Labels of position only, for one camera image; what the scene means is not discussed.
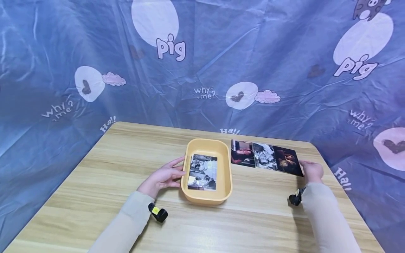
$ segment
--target table surface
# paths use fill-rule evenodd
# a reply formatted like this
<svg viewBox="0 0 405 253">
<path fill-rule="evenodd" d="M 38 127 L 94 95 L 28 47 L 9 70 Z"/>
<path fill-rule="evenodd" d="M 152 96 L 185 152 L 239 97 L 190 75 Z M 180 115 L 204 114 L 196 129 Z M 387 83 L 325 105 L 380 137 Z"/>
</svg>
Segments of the table surface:
<svg viewBox="0 0 405 253">
<path fill-rule="evenodd" d="M 115 123 L 5 250 L 5 253 L 87 252 L 119 212 L 131 192 L 164 163 L 183 156 L 194 138 L 249 140 L 294 149 L 300 159 L 321 163 L 324 182 L 339 201 L 363 253 L 384 252 L 309 142 L 278 140 Z M 169 189 L 157 206 L 169 217 L 153 218 L 133 252 L 316 252 L 302 206 L 287 198 L 303 178 L 278 171 L 232 164 L 233 193 L 219 206 L 197 206 L 181 191 Z"/>
</svg>

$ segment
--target pink cloud print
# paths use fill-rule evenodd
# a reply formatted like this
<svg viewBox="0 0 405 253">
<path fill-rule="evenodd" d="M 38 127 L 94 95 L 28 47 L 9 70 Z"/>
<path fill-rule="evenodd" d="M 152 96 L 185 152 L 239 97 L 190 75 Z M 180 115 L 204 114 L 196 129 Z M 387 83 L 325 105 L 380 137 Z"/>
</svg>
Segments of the pink cloud print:
<svg viewBox="0 0 405 253">
<path fill-rule="evenodd" d="M 126 81 L 124 78 L 120 77 L 117 74 L 108 72 L 107 74 L 104 74 L 102 76 L 102 81 L 106 84 L 112 85 L 112 86 L 123 86 L 126 84 Z"/>
<path fill-rule="evenodd" d="M 280 101 L 281 97 L 278 96 L 277 93 L 267 89 L 265 91 L 259 91 L 254 99 L 260 103 L 274 104 Z"/>
</svg>

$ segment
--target black and white photo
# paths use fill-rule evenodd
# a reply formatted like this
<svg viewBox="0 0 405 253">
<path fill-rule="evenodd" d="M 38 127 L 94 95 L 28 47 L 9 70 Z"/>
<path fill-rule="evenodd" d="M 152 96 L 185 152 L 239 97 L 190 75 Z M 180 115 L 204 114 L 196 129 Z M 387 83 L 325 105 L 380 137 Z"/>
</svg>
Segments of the black and white photo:
<svg viewBox="0 0 405 253">
<path fill-rule="evenodd" d="M 277 162 L 274 156 L 273 146 L 254 142 L 253 151 L 256 168 L 277 170 Z"/>
<path fill-rule="evenodd" d="M 188 189 L 216 191 L 217 162 L 216 157 L 194 154 L 191 158 Z"/>
</svg>

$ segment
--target blue tarp backdrop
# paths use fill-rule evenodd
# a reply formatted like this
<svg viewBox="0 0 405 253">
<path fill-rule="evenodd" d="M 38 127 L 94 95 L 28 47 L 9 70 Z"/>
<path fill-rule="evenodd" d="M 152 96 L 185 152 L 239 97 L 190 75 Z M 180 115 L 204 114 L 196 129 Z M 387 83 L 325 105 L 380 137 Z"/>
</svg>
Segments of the blue tarp backdrop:
<svg viewBox="0 0 405 253">
<path fill-rule="evenodd" d="M 0 252 L 115 121 L 309 141 L 402 252 L 404 9 L 0 0 Z"/>
</svg>

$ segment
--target photo print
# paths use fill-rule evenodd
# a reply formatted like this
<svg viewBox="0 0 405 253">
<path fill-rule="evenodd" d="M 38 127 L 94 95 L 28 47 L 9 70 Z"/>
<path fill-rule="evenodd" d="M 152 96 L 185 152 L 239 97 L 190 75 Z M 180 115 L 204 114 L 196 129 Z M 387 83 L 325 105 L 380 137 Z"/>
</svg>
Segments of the photo print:
<svg viewBox="0 0 405 253">
<path fill-rule="evenodd" d="M 273 146 L 277 162 L 277 170 L 296 176 L 304 176 L 299 164 L 297 153 L 291 149 Z"/>
<path fill-rule="evenodd" d="M 232 140 L 231 162 L 233 164 L 255 167 L 253 143 Z"/>
<path fill-rule="evenodd" d="M 191 157 L 188 189 L 200 191 L 216 191 L 217 189 L 217 158 L 194 154 Z"/>
<path fill-rule="evenodd" d="M 262 143 L 253 143 L 254 159 L 257 168 L 277 170 L 273 146 Z"/>
</svg>

